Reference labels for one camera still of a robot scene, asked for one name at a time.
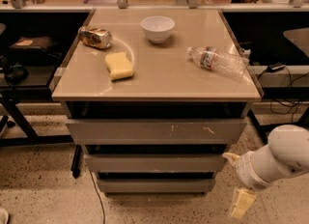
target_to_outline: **white robot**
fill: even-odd
[[[259,150],[223,156],[236,168],[242,186],[235,190],[231,207],[232,217],[240,219],[255,201],[257,191],[309,171],[309,131],[300,126],[278,126]]]

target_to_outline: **cabinet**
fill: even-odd
[[[167,42],[145,38],[140,22],[150,15],[175,20]],[[222,153],[239,140],[251,103],[261,99],[248,71],[229,78],[187,59],[187,48],[200,44],[238,53],[222,18],[208,9],[96,9],[90,25],[109,30],[113,46],[80,42],[59,69],[53,98],[67,110],[70,134],[102,192],[212,189]],[[104,55],[120,51],[134,76],[112,82]]]

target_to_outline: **floor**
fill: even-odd
[[[66,118],[57,106],[42,105],[35,112],[27,107],[24,110],[28,111],[26,117],[38,134],[68,132],[64,125]],[[258,117],[261,122],[276,119],[274,115]],[[248,123],[230,152],[243,154],[263,146],[249,120]],[[21,135],[17,126],[5,128],[1,133],[1,137]],[[229,207],[238,182],[228,163],[218,173],[212,192],[206,195],[119,194],[106,197],[100,193],[98,197],[85,163],[82,163],[78,179],[71,175],[73,154],[74,145],[0,148],[0,207],[10,213],[10,224],[308,223],[309,175],[280,181],[260,192],[248,213],[241,221],[236,221],[229,218]]]

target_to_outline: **plastic bottle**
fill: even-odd
[[[226,53],[210,46],[196,46],[187,49],[189,57],[201,68],[243,77],[249,60]]]

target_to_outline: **bowl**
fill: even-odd
[[[148,40],[162,43],[171,36],[175,21],[166,16],[149,16],[142,20],[141,26]]]

